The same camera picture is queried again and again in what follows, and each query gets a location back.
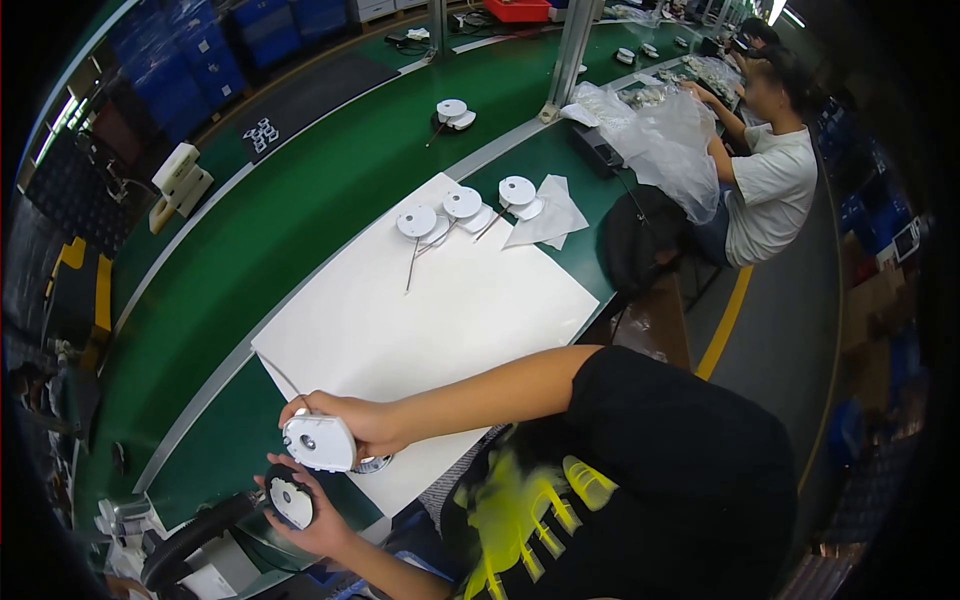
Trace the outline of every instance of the red plastic box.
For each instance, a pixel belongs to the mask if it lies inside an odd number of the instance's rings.
[[[483,5],[504,23],[542,23],[550,20],[552,6],[546,0],[515,0],[508,4],[500,0],[483,0]]]

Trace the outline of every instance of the white t-shirt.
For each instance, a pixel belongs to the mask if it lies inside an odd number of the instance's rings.
[[[727,193],[727,260],[746,267],[769,259],[797,237],[813,203],[817,158],[806,127],[773,135],[769,123],[744,131],[750,156],[735,156],[736,187]]]

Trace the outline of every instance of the metal pillar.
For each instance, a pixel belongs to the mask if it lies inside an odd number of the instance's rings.
[[[707,2],[707,6],[704,8],[704,13],[700,15],[700,22],[703,23],[704,25],[709,25],[709,23],[707,22],[707,19],[710,18],[710,7],[712,6],[713,6],[713,0],[709,0]]]
[[[666,4],[666,0],[657,0],[657,7],[654,9],[654,15],[656,16],[658,21],[663,18],[664,4]]]
[[[733,2],[733,0],[724,0],[723,8],[720,9],[720,14],[717,15],[717,22],[713,24],[713,29],[710,31],[711,36],[717,37],[720,34],[724,19],[727,18],[727,11],[730,9],[731,2]]]
[[[566,9],[564,33],[560,37],[560,52],[553,65],[553,81],[550,82],[550,94],[546,98],[544,111],[548,107],[563,108],[577,84],[577,71],[584,60],[584,50],[593,25],[593,14],[598,2],[603,0],[570,0]]]
[[[430,50],[425,60],[443,60],[448,58],[450,44],[446,27],[446,0],[429,0],[427,2],[427,20],[430,30]]]

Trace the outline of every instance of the white tissue paper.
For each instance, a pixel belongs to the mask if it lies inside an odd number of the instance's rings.
[[[564,248],[566,235],[590,226],[570,198],[566,177],[548,175],[540,184],[537,196],[544,200],[543,212],[529,221],[518,221],[504,248],[543,242],[557,250]]]
[[[561,108],[560,116],[564,119],[583,123],[587,127],[597,127],[600,125],[600,119],[590,114],[583,105],[577,103],[569,104]]]
[[[430,32],[426,31],[426,29],[423,27],[419,29],[409,29],[407,30],[407,37],[417,41],[422,41],[424,39],[430,39]]]

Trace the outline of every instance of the black t-shirt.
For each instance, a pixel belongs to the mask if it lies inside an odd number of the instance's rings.
[[[454,598],[767,597],[797,511],[783,425],[627,348],[587,360],[563,415],[507,428],[454,486]]]

